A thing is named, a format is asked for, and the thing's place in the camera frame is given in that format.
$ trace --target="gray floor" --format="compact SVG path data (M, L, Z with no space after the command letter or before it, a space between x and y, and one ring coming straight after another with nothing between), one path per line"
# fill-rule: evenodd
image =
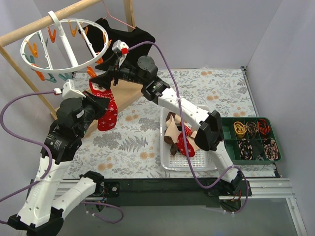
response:
M122 222L111 225L86 214L84 206L78 206L66 218L58 235L297 235L285 199L249 200L245 210L234 217L202 206L124 207L124 212L125 218ZM119 218L119 213L114 209L107 208L102 215L113 220Z

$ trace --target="pink hanger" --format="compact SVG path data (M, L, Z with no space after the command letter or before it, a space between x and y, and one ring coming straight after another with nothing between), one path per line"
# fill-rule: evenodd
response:
M103 0L103 3L104 3L104 6L105 6L105 8L106 8L106 12L107 12L107 16L105 16L103 19L106 19L107 17L111 17L111 18L115 19L116 21L119 21L119 22L123 23L124 25L129 26L130 28L136 29L135 27L133 27L133 26L131 26L131 25L129 25L129 24L127 24L127 23L125 23L125 22L123 22L123 21L117 19L116 17L113 17L113 16L110 14L110 12L109 12L109 10L108 10L108 7L106 6L104 0Z

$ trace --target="floral pattern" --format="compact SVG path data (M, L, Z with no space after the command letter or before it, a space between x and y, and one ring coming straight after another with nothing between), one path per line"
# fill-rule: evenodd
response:
M183 69L172 70L182 97L196 105L207 105L223 117L255 117L255 111L241 70ZM173 86L167 70L161 79ZM77 73L79 90L89 87L89 76ZM114 129L94 131L83 139L63 178L79 178L88 170L105 178L191 177L190 172L172 172L160 165L161 107L144 97L119 113ZM248 177L274 177L275 165L242 166ZM199 177L217 177L217 171L198 172Z

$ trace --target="sock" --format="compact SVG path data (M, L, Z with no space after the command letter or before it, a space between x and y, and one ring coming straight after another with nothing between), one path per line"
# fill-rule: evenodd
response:
M98 119L97 123L98 130L106 131L114 128L117 123L118 110L112 91L110 89L106 90L103 87L99 86L98 84L92 83L90 80L89 85L94 96L110 98L108 111L103 117Z

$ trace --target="white wall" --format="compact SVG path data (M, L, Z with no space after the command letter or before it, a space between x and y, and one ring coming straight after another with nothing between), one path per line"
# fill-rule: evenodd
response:
M76 1L34 0L43 16ZM172 68L240 68L250 61L281 1L134 0L133 4L136 25L156 38ZM106 3L112 15L126 19L123 0ZM106 14L102 4L74 16L95 21ZM110 26L126 29L113 20ZM79 60L84 60L90 53L82 40L71 40ZM165 68L156 50L151 56Z
M283 151L309 235L315 235L315 2L285 0L255 51L248 77L259 114L268 117Z
M41 18L36 5L32 0L10 1L0 0L0 35L4 35L27 23ZM18 62L22 69L30 76L40 90L46 91L56 87L56 84L42 82L30 68L22 62L19 54L21 40L5 47L10 55ZM64 64L58 48L52 56L58 58L60 65ZM13 70L7 61L0 56L0 109L16 96L32 92L22 78ZM48 95L47 98L58 105L61 98ZM47 136L52 118L49 110L42 101L35 97L25 98L16 102L4 116L5 124L12 131L38 141L44 141ZM39 165L41 148L17 140L0 128L0 198L29 184L35 177ZM0 219L8 220L9 216L21 209L26 198L26 192L14 196L0 204ZM0 225L0 235L17 235L17 231L9 226Z

